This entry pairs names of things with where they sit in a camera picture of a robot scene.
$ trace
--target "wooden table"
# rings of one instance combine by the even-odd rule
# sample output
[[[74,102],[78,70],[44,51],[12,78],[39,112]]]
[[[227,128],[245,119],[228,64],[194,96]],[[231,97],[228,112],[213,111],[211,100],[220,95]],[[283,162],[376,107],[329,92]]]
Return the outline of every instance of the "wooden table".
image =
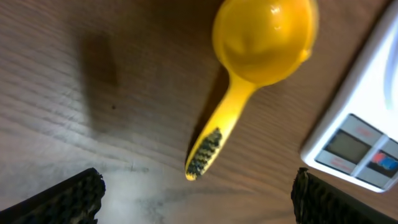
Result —
[[[319,1],[311,59],[250,99],[189,182],[194,130],[228,85],[210,39],[220,2],[0,1],[0,209],[95,167],[100,223],[295,223],[300,146],[387,0]],[[397,186],[375,194],[312,173],[398,218]]]

